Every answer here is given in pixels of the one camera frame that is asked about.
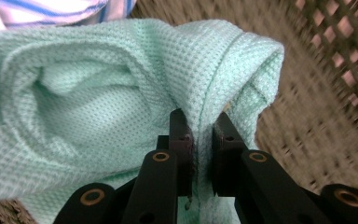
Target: green towel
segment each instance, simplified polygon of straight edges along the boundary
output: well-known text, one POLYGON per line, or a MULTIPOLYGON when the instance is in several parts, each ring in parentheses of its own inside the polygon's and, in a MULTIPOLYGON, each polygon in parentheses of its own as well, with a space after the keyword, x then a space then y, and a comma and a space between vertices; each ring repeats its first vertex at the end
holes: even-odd
POLYGON ((228 114, 255 148, 258 114, 278 89, 281 44, 226 21, 177 27, 123 20, 0 33, 0 199, 20 197, 51 223, 74 190, 137 174, 169 114, 182 108, 196 149, 194 201, 179 223, 228 223, 213 196, 212 125, 228 114))

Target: striped fabric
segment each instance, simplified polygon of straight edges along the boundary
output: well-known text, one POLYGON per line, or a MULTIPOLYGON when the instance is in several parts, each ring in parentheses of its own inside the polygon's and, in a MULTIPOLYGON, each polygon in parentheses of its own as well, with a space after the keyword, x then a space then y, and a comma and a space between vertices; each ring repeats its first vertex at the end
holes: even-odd
POLYGON ((0 0, 0 30, 126 18, 136 0, 0 0))

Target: waffle-textured fabric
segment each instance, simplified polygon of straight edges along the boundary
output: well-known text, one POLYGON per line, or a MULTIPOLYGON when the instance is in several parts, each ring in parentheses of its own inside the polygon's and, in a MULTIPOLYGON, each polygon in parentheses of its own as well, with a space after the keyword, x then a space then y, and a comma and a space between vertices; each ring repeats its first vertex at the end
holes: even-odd
POLYGON ((126 18, 135 0, 0 0, 0 30, 126 18))
POLYGON ((255 148, 282 59, 281 44, 226 21, 0 32, 0 199, 21 197, 38 222, 51 223, 76 188, 117 188, 135 176, 182 108, 196 173, 179 223, 229 223, 232 202, 213 196, 207 176, 212 125, 230 103, 227 113, 255 148))

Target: wicker basket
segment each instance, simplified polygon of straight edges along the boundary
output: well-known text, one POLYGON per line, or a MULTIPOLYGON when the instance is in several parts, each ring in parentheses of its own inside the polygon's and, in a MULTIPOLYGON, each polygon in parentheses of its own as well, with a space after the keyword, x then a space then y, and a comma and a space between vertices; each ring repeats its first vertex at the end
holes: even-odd
MULTIPOLYGON (((133 18, 224 19, 285 45, 279 94, 256 141, 303 188, 358 188, 358 0, 138 0, 133 18)), ((0 222, 33 223, 16 201, 0 222)))

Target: towel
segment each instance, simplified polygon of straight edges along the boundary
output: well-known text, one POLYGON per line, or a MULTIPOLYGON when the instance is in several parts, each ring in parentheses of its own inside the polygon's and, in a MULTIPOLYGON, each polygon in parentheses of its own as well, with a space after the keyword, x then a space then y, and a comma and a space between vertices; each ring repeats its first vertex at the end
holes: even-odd
POLYGON ((135 0, 0 0, 0 30, 126 18, 135 0))
POLYGON ((256 148, 257 116, 274 100, 282 60, 280 43, 226 21, 0 32, 0 199, 18 197, 36 221, 51 223, 77 188, 118 188, 136 176, 182 108, 196 173, 178 222, 232 222, 232 200, 214 197, 207 176, 212 126, 229 103, 256 148))

